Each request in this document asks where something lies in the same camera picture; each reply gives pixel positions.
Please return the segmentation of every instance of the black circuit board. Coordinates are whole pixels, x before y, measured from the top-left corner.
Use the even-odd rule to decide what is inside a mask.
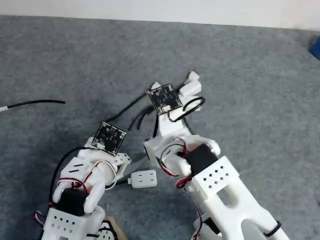
[[[183,106],[177,92],[170,83],[156,89],[150,89],[148,95],[159,116]]]
[[[125,131],[103,121],[91,145],[112,156],[116,156],[126,135]]]

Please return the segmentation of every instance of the white wall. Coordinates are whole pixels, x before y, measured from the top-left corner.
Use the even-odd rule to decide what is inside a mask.
[[[0,0],[0,14],[320,31],[320,0]]]

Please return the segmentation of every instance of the white connector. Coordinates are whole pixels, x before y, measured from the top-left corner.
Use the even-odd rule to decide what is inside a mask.
[[[4,111],[7,111],[7,110],[8,110],[7,106],[0,106],[0,113],[4,112]]]
[[[136,171],[131,173],[128,184],[135,189],[157,186],[157,173],[155,170]]]

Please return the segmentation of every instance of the blue object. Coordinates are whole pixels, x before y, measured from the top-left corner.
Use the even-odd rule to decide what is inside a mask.
[[[317,59],[320,60],[320,37],[314,42],[314,44],[309,49]]]

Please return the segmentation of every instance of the black wire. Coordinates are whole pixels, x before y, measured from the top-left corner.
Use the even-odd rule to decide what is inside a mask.
[[[149,105],[145,107],[142,111],[140,111],[137,116],[133,118],[133,120],[130,123],[130,126],[128,127],[128,130],[130,131],[132,127],[134,126],[135,122],[137,122],[137,129],[140,130],[141,124],[143,119],[145,118],[146,115],[150,115],[154,111],[154,107],[152,105]]]
[[[159,116],[158,116],[158,114],[156,114],[155,123],[154,123],[154,130],[153,130],[153,135],[152,135],[153,138],[155,138],[157,136],[158,128],[159,128]]]
[[[39,103],[54,103],[54,104],[66,104],[65,101],[60,101],[60,100],[35,100],[35,101],[24,101],[20,103],[16,103],[13,105],[8,105],[7,108],[15,108],[23,105],[29,105],[29,104],[39,104]]]
[[[187,108],[187,106],[188,106],[189,104],[191,104],[191,103],[193,103],[193,102],[195,102],[195,101],[198,101],[198,100],[200,100],[200,103],[199,103],[199,104],[197,104],[196,106],[194,106],[194,107],[191,108],[190,110],[186,111],[185,113],[181,114],[179,117],[177,117],[177,118],[174,119],[174,120],[170,118],[170,112],[168,112],[168,113],[167,113],[167,116],[168,116],[169,121],[172,122],[172,123],[178,122],[179,120],[183,119],[184,117],[188,116],[189,114],[193,113],[195,110],[197,110],[198,108],[200,108],[200,107],[205,103],[205,101],[206,101],[206,99],[205,99],[203,96],[196,97],[196,98],[188,101],[188,102],[184,105],[184,107],[183,107],[182,110],[185,111],[186,108]]]
[[[99,237],[98,234],[91,234],[91,233],[88,233],[86,236],[87,236],[88,238],[98,238],[98,237]]]
[[[173,147],[173,146],[184,147],[184,145],[182,145],[182,144],[180,144],[180,143],[173,143],[173,144],[171,144],[171,145],[169,145],[169,146],[166,146],[165,149],[163,149],[163,151],[162,151],[162,153],[161,153],[161,155],[160,155],[160,158],[158,159],[158,163],[160,164],[160,161],[161,161],[161,163],[163,164],[163,166],[164,166],[165,168],[167,168],[167,167],[166,167],[166,165],[162,162],[163,155],[164,155],[164,153],[168,150],[168,148]]]
[[[139,97],[137,97],[134,101],[132,101],[128,106],[126,106],[123,110],[121,110],[119,113],[117,113],[116,115],[108,118],[107,120],[105,120],[106,122],[110,122],[113,121],[115,119],[117,119],[118,117],[120,117],[122,114],[124,114],[128,109],[130,109],[133,105],[135,105],[136,103],[138,103],[141,99],[144,98],[144,96],[146,96],[147,94],[144,92],[143,94],[141,94]]]
[[[144,120],[146,115],[150,115],[153,111],[155,110],[154,106],[148,106],[145,108],[144,113],[141,115],[141,117],[139,118],[138,122],[136,123],[136,129],[140,130],[142,121]]]
[[[186,118],[182,118],[182,121],[184,123],[184,125],[189,129],[189,132],[192,134],[192,135],[195,135],[195,131],[191,128],[189,122],[187,121]]]
[[[58,165],[56,166],[56,168],[55,168],[55,170],[54,170],[54,173],[53,173],[53,176],[52,176],[52,179],[51,179],[50,190],[49,190],[49,203],[51,203],[52,200],[53,200],[52,197],[53,197],[53,194],[54,194],[55,181],[56,181],[56,178],[57,178],[57,175],[58,175],[58,172],[59,172],[59,169],[60,169],[61,165],[64,163],[64,161],[67,159],[67,157],[69,157],[70,154],[74,153],[75,151],[84,150],[84,149],[97,150],[97,149],[91,148],[91,147],[79,146],[79,147],[76,147],[76,148],[68,151],[68,152],[61,158],[61,160],[59,161]]]

